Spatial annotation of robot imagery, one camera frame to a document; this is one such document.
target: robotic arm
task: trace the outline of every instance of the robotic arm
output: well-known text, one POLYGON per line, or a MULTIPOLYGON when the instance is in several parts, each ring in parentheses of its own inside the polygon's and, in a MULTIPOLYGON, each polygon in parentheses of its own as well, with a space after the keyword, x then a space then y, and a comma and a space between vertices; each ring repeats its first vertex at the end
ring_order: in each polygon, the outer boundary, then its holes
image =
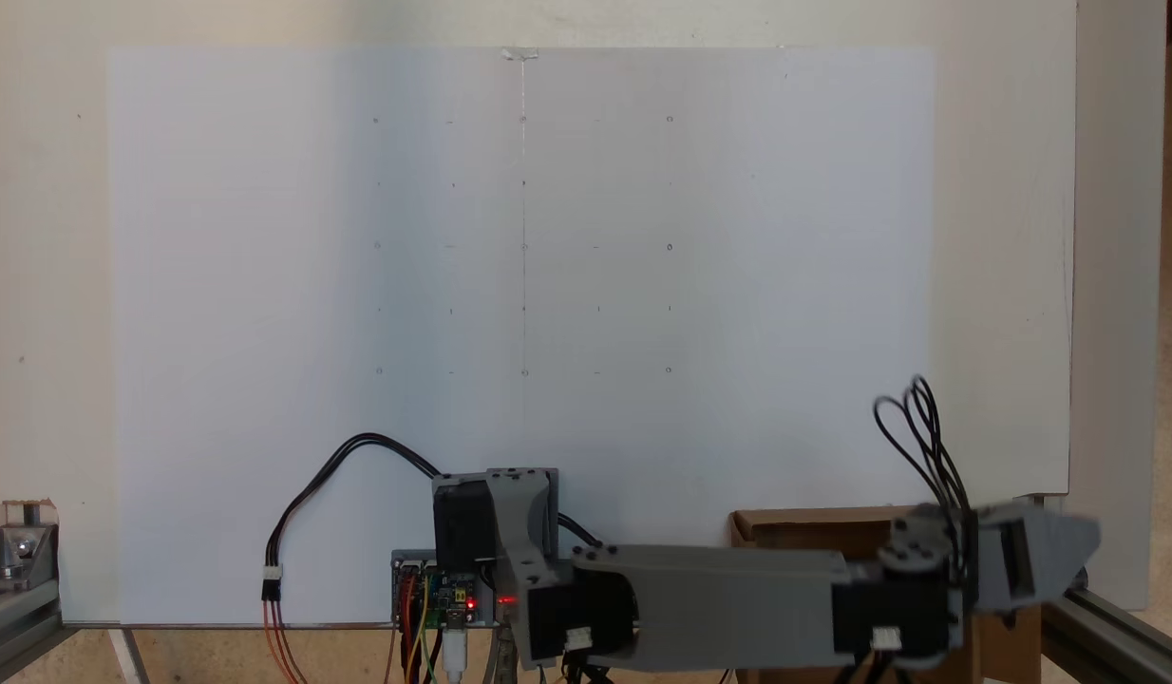
POLYGON ((1099 543, 1093 520, 1008 502, 959 520, 967 529, 955 535, 938 506, 917 507, 894 520, 874 561, 702 546, 594 546, 558 559, 557 484, 553 468, 434 478, 438 567, 496 563, 498 620, 529 670, 567 654, 688 671, 852 666, 871 651, 928 670, 962 647, 969 615, 1063 596, 1099 543))

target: white board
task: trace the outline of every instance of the white board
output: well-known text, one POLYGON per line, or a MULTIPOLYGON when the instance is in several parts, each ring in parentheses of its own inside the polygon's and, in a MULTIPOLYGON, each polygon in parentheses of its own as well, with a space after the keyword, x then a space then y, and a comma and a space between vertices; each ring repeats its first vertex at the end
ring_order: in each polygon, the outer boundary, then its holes
MULTIPOLYGON (((924 499, 868 403, 929 367, 928 52, 109 63, 124 623, 257 621, 273 524, 362 430, 560 467, 609 541, 924 499)), ((387 620, 429 511, 348 460, 282 541, 287 620, 387 620)))

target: cardboard box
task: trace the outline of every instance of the cardboard box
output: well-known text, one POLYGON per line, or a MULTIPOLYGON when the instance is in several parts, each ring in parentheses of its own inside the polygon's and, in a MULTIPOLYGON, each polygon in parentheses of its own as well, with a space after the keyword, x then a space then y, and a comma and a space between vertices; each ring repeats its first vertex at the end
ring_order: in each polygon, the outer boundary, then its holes
MULTIPOLYGON (((872 559, 890 540, 890 521, 908 506, 868 509, 735 511, 729 515, 731 546, 763 549, 832 549, 849 560, 872 559)), ((738 671, 742 684, 832 684, 838 670, 738 671)), ((965 647, 950 652, 933 671, 915 672, 924 684, 982 684, 984 678, 1008 684, 1042 680, 1042 609, 1017 611, 1009 629, 997 616, 968 621, 965 647)), ((864 682, 864 672, 854 682, 864 682)), ((887 672, 883 682, 893 683, 887 672)))

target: orange wire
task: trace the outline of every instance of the orange wire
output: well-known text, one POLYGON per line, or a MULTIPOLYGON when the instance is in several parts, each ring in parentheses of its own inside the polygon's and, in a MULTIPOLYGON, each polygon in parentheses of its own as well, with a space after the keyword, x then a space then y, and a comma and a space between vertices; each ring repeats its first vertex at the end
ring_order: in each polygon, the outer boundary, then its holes
POLYGON ((396 651, 396 629, 391 630, 391 639, 388 645, 388 664, 383 668, 383 684, 391 679, 391 654, 396 651))
POLYGON ((273 602, 273 634, 278 636, 278 654, 282 654, 282 662, 287 663, 288 670, 298 680, 297 684, 308 684, 304 671, 299 670, 299 662, 294 659, 294 654, 291 652, 291 641, 287 641, 286 637, 286 624, 282 623, 282 602, 280 601, 273 602))
POLYGON ((287 671, 287 668, 282 666, 282 658, 278 657, 278 651, 273 649, 273 638, 270 637, 268 602, 266 601, 261 601, 261 624, 265 627, 265 642, 266 644, 270 644, 270 655, 273 656, 273 662, 277 663, 278 671, 280 671, 291 684, 298 684, 294 680, 294 677, 291 677, 291 671, 287 671))

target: microcontroller board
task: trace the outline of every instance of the microcontroller board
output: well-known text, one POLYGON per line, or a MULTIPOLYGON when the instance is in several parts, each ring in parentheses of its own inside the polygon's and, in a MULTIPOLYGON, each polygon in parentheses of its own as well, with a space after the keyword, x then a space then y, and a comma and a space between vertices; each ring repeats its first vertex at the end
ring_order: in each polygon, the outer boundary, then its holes
POLYGON ((491 620, 482 615, 491 611, 482 601, 483 588, 476 573, 443 572, 434 561, 432 550, 395 550, 391 563, 391 618, 398 622, 404 607, 409 608, 409 620, 421 620, 424 611, 425 628, 445 627, 448 614, 458 611, 465 623, 491 620), (422 596, 428 596, 429 609, 422 606, 422 596))

